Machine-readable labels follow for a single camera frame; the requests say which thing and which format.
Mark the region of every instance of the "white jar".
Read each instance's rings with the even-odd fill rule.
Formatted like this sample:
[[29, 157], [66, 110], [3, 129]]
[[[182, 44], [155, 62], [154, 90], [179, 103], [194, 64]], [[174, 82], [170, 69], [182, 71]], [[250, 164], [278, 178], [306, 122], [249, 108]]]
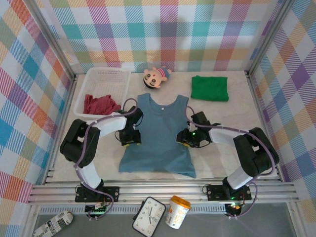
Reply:
[[174, 229], [180, 228], [191, 203], [184, 199], [173, 196], [170, 200], [170, 207], [166, 218], [166, 224]]

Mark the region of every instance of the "orange lid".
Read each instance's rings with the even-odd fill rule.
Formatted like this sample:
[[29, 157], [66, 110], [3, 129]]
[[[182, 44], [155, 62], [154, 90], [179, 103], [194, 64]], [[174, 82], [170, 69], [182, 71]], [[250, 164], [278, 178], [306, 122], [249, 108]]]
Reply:
[[191, 207], [191, 203], [189, 203], [188, 201], [185, 201], [184, 199], [174, 195], [172, 198], [171, 198], [171, 201], [173, 201], [174, 203], [182, 206], [182, 207], [185, 207], [187, 209], [190, 209]]

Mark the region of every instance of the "red cloth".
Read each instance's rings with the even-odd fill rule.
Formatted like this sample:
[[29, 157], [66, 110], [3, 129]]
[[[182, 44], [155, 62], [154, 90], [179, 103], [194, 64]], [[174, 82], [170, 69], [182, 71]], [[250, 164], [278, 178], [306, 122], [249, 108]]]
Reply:
[[85, 95], [84, 114], [89, 115], [109, 115], [115, 110], [120, 110], [120, 105], [111, 98], [111, 95], [93, 98], [93, 95]]

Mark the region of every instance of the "plastic container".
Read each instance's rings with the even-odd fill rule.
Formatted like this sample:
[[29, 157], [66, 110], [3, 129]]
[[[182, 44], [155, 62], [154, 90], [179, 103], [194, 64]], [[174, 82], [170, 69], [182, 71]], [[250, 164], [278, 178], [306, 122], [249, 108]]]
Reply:
[[93, 97], [111, 95], [118, 105], [126, 100], [131, 72], [123, 68], [90, 68], [83, 80], [77, 97], [74, 114], [85, 118], [98, 119], [104, 115], [89, 115], [83, 113], [84, 98], [86, 94]]
[[184, 199], [173, 196], [170, 200], [170, 207], [166, 218], [166, 224], [174, 229], [180, 228], [191, 203]]

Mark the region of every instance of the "blue tank top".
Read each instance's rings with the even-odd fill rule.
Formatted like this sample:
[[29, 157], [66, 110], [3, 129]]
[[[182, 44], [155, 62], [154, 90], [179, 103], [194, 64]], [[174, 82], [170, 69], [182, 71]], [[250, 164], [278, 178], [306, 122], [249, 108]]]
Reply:
[[195, 178], [196, 172], [187, 147], [176, 142], [177, 134], [187, 128], [184, 116], [188, 97], [178, 95], [170, 105], [158, 105], [149, 93], [138, 96], [144, 117], [137, 127], [142, 144], [126, 148], [119, 172], [171, 172]]

